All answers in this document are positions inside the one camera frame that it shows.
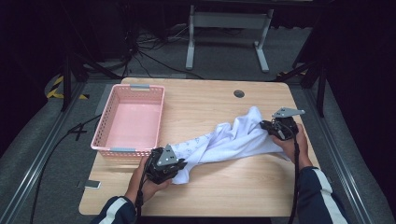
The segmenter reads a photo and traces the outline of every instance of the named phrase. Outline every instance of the hand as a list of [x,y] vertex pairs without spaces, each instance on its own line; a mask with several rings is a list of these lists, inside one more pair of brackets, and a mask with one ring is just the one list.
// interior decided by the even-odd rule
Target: hand
[[[128,189],[126,190],[125,197],[127,197],[131,202],[134,204],[137,196],[137,191],[139,190],[139,185],[140,185],[140,178],[142,177],[145,164],[147,162],[149,157],[143,157],[142,160],[140,161],[139,166],[134,170],[134,173],[132,174],[131,180],[129,181],[129,186]],[[166,189],[172,182],[172,179],[168,179],[165,182],[161,183],[160,185],[157,185],[153,183],[150,180],[147,180],[142,188],[143,191],[143,203],[148,201],[154,194],[161,189]]]
[[[305,166],[312,166],[311,160],[309,160],[308,157],[308,143],[306,140],[304,128],[302,124],[297,124],[298,127],[298,133],[296,134],[296,140],[300,148],[300,156],[299,156],[299,168],[300,170],[303,169]],[[278,146],[283,148],[283,151],[286,153],[286,155],[291,159],[293,163],[294,161],[294,140],[289,139],[286,141],[281,141],[278,139],[276,136],[270,135],[271,138],[273,139],[274,143],[277,144]]]

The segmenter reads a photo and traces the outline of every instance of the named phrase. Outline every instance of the person's left hand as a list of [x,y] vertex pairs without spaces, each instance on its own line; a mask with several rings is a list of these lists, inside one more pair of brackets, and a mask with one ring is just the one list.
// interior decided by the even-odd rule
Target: person's left hand
[[[140,178],[142,177],[145,164],[147,162],[149,157],[143,157],[142,160],[140,161],[139,166],[134,170],[134,173],[132,174],[131,180],[129,181],[129,186],[128,189],[125,192],[125,197],[127,197],[131,202],[134,204],[137,196],[137,191],[139,190],[139,185],[140,185]],[[142,192],[143,192],[143,203],[148,201],[154,194],[161,189],[166,189],[170,184],[172,183],[172,179],[168,179],[161,183],[160,185],[157,185],[153,183],[150,180],[146,180],[146,182],[143,185]]]

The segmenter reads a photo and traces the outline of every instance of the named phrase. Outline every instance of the navy blue sleeve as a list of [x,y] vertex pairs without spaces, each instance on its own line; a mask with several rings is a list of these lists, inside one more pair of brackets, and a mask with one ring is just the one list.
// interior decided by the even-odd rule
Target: navy blue sleeve
[[136,211],[134,204],[126,197],[112,197],[91,224],[130,224],[134,221]]
[[344,206],[318,168],[303,168],[298,188],[297,214],[301,224],[349,223]]

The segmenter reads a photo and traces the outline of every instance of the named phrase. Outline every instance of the white stripe on sleeve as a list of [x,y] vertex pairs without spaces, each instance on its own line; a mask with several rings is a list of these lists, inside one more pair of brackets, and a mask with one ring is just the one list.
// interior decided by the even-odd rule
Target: white stripe on sleeve
[[332,198],[332,187],[330,186],[326,176],[323,174],[323,172],[321,172],[318,169],[313,169],[313,171],[315,171],[315,173],[317,174],[320,185],[322,187],[322,190],[320,192],[323,197],[323,201],[327,207],[327,210],[330,213],[332,223],[347,224],[347,221],[345,220],[344,216],[341,214],[337,204]]
[[108,207],[106,217],[99,224],[110,224],[116,218],[116,213],[119,209],[127,203],[125,199],[118,198],[113,204]]

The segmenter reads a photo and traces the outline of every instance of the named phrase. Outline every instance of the hand-mounted device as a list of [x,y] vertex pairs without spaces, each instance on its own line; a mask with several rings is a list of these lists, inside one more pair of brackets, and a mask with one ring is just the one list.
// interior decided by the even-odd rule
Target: hand-mounted device
[[186,164],[184,159],[177,158],[171,146],[157,147],[151,150],[146,175],[152,182],[161,184],[163,181],[175,177]]
[[298,133],[298,127],[292,116],[305,114],[304,110],[281,107],[272,115],[271,121],[263,120],[260,126],[269,134],[275,135],[282,141],[291,139]]

